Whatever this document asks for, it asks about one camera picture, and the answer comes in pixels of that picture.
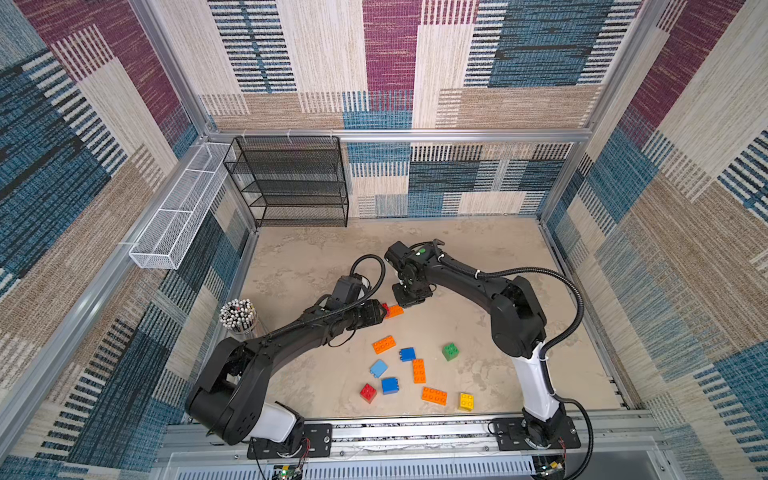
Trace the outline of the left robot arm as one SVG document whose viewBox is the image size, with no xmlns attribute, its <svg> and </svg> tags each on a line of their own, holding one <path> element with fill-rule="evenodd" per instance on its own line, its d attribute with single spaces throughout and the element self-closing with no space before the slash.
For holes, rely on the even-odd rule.
<svg viewBox="0 0 768 480">
<path fill-rule="evenodd" d="M 360 274 L 342 276 L 332 293 L 288 325 L 258 338 L 220 341 L 185 400 L 185 411 L 211 434 L 234 445 L 257 426 L 272 375 L 304 353 L 384 320 L 386 310 L 373 298 L 379 282 Z"/>
</svg>

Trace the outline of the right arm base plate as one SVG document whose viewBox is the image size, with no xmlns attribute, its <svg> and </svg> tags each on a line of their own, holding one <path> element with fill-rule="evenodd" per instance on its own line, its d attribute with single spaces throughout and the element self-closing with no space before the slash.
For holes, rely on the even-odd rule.
<svg viewBox="0 0 768 480">
<path fill-rule="evenodd" d="M 541 421 L 531 417 L 499 417 L 490 421 L 490 433 L 500 451 L 562 449 L 582 447 L 573 421 L 565 416 Z"/>
</svg>

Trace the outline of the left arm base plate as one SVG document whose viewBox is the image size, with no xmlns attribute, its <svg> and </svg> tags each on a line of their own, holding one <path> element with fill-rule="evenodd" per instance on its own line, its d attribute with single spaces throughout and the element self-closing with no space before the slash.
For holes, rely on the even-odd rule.
<svg viewBox="0 0 768 480">
<path fill-rule="evenodd" d="M 282 442 L 252 437 L 248 449 L 249 460 L 327 458 L 331 454 L 333 425 L 309 423 L 295 427 Z"/>
</svg>

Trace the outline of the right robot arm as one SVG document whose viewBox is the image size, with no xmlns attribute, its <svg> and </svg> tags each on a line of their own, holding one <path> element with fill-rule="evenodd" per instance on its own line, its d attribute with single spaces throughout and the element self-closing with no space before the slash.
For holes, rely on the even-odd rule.
<svg viewBox="0 0 768 480">
<path fill-rule="evenodd" d="M 445 253 L 438 241 L 413 247 L 396 242 L 385 260 L 397 272 L 393 293 L 402 308 L 424 302 L 434 286 L 442 286 L 489 314 L 492 341 L 512 358 L 523 392 L 527 437 L 535 445 L 549 445 L 565 420 L 565 409 L 554 397 L 540 358 L 547 320 L 531 283 L 521 276 L 491 278 Z"/>
</svg>

